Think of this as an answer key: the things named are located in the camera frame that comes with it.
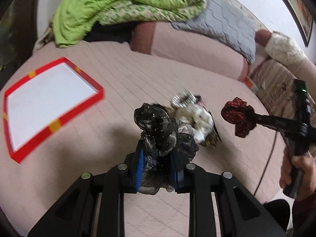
sleeve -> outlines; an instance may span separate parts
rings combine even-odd
[[[308,219],[312,211],[316,211],[316,190],[314,194],[302,201],[295,201],[292,208],[293,230],[297,232]]]
[[[265,46],[265,51],[271,58],[279,61],[286,67],[307,59],[304,51],[298,47],[295,40],[280,32],[273,32]]]

black sheer scrunchie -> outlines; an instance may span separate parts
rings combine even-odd
[[[143,130],[144,172],[139,192],[156,194],[159,189],[173,191],[169,182],[168,153],[183,152],[191,161],[199,150],[194,141],[192,126],[175,118],[169,118],[167,110],[160,104],[143,106],[134,112],[134,121]]]

hand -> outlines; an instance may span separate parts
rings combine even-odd
[[[304,171],[301,186],[299,187],[296,200],[302,201],[311,196],[316,189],[316,165],[314,158],[310,153],[308,156],[293,156],[292,163],[289,159],[289,152],[287,148],[284,149],[283,164],[281,167],[280,187],[284,188],[292,182],[290,173],[292,171],[292,164],[296,168]]]

green quilt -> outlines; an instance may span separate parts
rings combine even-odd
[[[78,43],[96,21],[186,21],[205,8],[205,0],[63,0],[53,22],[55,42],[59,47]]]

red polka dot scrunchie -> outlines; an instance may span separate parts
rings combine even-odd
[[[247,105],[245,101],[236,97],[233,101],[229,101],[222,109],[221,115],[225,121],[235,126],[235,135],[238,137],[246,137],[249,131],[256,127],[255,123],[247,120],[245,112],[253,111],[250,105]]]

